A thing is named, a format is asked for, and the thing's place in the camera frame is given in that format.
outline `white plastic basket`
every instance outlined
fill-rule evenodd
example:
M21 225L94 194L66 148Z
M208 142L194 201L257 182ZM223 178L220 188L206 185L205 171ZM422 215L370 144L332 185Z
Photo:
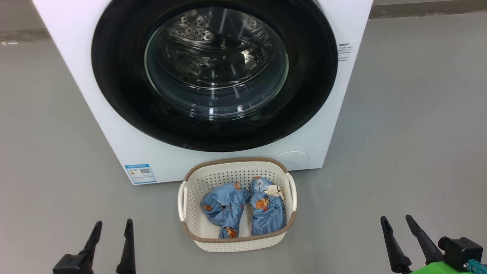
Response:
M256 176L270 179L283 190L286 226L274 233L251 236L252 205L247 204L240 221L239 237L219 239L221 228L208 220L201 210L201 200L214 187L229 182L239 182L241 187L250 189ZM186 175L178 193L178 213L183 228L200 248L209 252L248 251L278 244L292 226L297 206L293 177L286 167L270 158L230 159L197 165Z

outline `blue clothing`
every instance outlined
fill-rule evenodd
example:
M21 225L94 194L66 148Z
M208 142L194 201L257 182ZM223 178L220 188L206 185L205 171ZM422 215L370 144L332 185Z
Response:
M252 236L276 232L286 226L282 198L264 192L270 185L272 181L263 177L255 177L252 181Z
M203 213L210 222L221 226L220 238L237 238L244 206L250 200L250 191L241 189L240 183L215 187L201 200Z

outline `basket handle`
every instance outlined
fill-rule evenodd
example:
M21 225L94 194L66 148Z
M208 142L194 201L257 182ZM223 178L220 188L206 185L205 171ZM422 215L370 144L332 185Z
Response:
M179 219L181 222L184 222L186 219L186 201L187 201L187 188L186 188L187 182L184 181L181 186L179 187L178 191L178 214L179 214Z
M294 183L294 179L289 174L289 172L286 173L286 177L287 177L287 183L291 188L291 196L293 199L293 211L296 211L296 209L298 208L298 193L296 191L296 184Z

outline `white washing machine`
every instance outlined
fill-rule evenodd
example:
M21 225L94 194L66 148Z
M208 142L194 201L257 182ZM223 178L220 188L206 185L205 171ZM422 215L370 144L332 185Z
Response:
M323 166L373 0L34 0L133 184Z

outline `blue and white sticker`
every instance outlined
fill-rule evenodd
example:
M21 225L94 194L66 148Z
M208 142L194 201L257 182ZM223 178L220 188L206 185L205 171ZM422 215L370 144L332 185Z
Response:
M125 166L134 184L156 183L152 169L148 164Z

